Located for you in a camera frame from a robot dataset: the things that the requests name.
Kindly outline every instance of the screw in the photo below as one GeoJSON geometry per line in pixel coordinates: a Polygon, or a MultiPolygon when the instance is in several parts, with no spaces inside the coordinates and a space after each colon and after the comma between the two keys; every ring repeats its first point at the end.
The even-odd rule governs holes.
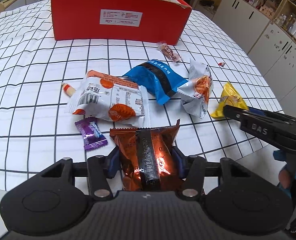
{"type": "Polygon", "coordinates": [[[106,189],[98,189],[94,192],[96,197],[108,197],[110,195],[110,191],[106,189]]]}
{"type": "Polygon", "coordinates": [[[186,197],[195,197],[198,195],[198,191],[193,188],[187,188],[183,190],[183,195],[186,197]]]}

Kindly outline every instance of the snack package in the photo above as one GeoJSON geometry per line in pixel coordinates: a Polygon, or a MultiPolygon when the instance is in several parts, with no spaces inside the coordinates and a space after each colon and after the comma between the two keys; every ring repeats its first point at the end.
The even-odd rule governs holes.
{"type": "Polygon", "coordinates": [[[136,127],[150,126],[147,89],[143,86],[88,71],[67,105],[71,114],[87,114],[136,127]]]}
{"type": "Polygon", "coordinates": [[[230,82],[224,85],[224,89],[219,100],[219,105],[216,111],[210,114],[210,116],[214,118],[224,117],[223,109],[225,105],[236,106],[245,110],[249,110],[243,98],[230,82]]]}
{"type": "Polygon", "coordinates": [[[145,86],[160,105],[166,103],[177,92],[177,88],[187,82],[167,64],[156,59],[134,67],[123,76],[145,86]]]}
{"type": "Polygon", "coordinates": [[[189,81],[178,87],[181,103],[186,112],[203,118],[207,113],[212,88],[213,82],[209,66],[190,59],[189,81]]]}
{"type": "Polygon", "coordinates": [[[181,57],[178,53],[175,53],[166,43],[159,42],[157,43],[158,49],[165,55],[168,59],[173,62],[179,63],[181,62],[181,57]]]}
{"type": "Polygon", "coordinates": [[[93,150],[108,144],[107,139],[100,132],[95,117],[88,117],[78,122],[75,126],[83,136],[85,150],[93,150]]]}
{"type": "Polygon", "coordinates": [[[148,129],[110,129],[119,146],[125,190],[174,191],[183,181],[170,155],[179,130],[175,126],[148,129]]]}

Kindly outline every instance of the cabinet handle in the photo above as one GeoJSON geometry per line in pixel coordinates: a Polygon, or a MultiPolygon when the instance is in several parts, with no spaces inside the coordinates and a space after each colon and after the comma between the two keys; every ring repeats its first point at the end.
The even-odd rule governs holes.
{"type": "Polygon", "coordinates": [[[286,42],[286,44],[283,46],[282,50],[285,49],[285,47],[287,46],[288,42],[286,42]]]}
{"type": "Polygon", "coordinates": [[[289,49],[286,51],[285,55],[289,52],[289,50],[292,48],[292,46],[289,47],[289,49]]]}

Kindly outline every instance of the grid tablecloth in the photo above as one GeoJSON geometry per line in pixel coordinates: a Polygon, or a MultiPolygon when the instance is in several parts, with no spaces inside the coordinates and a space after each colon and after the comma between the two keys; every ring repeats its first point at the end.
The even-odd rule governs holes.
{"type": "MultiPolygon", "coordinates": [[[[68,97],[61,83],[75,88],[85,73],[122,76],[132,67],[158,59],[188,77],[190,57],[211,66],[214,89],[208,112],[218,105],[223,85],[230,81],[249,106],[282,112],[272,90],[257,68],[218,26],[192,11],[176,46],[183,63],[169,62],[154,43],[124,40],[55,41],[50,0],[0,14],[0,189],[10,190],[65,156],[83,162],[93,155],[108,155],[115,147],[109,129],[125,125],[98,120],[109,144],[83,150],[74,122],[83,118],[65,113],[68,97]]],[[[239,129],[239,123],[190,116],[178,95],[165,105],[150,96],[152,127],[180,121],[176,145],[185,155],[198,154],[208,161],[242,158],[267,145],[239,129]]],[[[84,180],[77,179],[77,185],[84,180]]],[[[121,189],[120,174],[109,181],[121,189]]]]}

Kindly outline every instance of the blue snack package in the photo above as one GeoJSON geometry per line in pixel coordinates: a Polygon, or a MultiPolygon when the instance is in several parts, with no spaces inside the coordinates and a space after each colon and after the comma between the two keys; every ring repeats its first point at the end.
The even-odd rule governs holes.
{"type": "Polygon", "coordinates": [[[177,88],[187,82],[169,65],[156,59],[134,67],[123,77],[128,77],[132,82],[145,86],[160,105],[166,103],[177,92],[177,88]]]}
{"type": "Polygon", "coordinates": [[[93,150],[108,144],[106,137],[100,132],[95,117],[88,117],[78,122],[75,126],[83,137],[85,150],[93,150]]]}

